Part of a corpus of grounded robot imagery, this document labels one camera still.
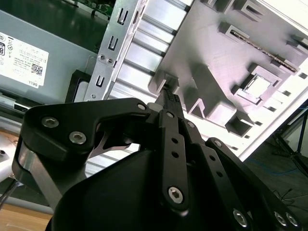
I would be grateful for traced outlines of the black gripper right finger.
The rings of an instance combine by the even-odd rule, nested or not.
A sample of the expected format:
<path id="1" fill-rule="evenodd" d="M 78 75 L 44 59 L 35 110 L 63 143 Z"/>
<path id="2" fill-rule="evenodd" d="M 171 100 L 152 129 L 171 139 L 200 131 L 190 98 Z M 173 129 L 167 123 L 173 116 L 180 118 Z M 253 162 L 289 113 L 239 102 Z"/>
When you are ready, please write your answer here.
<path id="1" fill-rule="evenodd" d="M 207 231 L 302 231 L 295 214 L 217 138 L 204 141 L 185 119 L 180 98 L 172 108 L 180 119 L 185 157 L 192 164 L 193 200 Z"/>

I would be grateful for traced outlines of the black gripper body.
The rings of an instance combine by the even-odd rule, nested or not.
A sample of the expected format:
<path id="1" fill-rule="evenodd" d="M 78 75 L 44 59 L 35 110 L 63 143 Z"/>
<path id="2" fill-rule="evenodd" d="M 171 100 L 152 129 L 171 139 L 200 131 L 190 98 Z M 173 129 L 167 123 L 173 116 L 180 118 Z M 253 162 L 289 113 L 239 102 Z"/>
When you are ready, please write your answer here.
<path id="1" fill-rule="evenodd" d="M 49 231 L 230 231 L 232 210 L 184 153 L 138 151 L 68 190 Z"/>

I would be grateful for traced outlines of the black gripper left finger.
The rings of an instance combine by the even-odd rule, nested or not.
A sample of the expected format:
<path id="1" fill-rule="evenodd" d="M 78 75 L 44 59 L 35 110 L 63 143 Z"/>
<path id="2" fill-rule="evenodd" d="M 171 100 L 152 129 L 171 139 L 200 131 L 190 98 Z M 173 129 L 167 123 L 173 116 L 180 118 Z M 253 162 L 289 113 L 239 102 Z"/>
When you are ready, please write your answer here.
<path id="1" fill-rule="evenodd" d="M 24 117 L 13 171 L 55 211 L 72 187 L 138 151 L 185 155 L 173 95 L 163 89 L 153 105 L 126 98 L 33 107 Z"/>

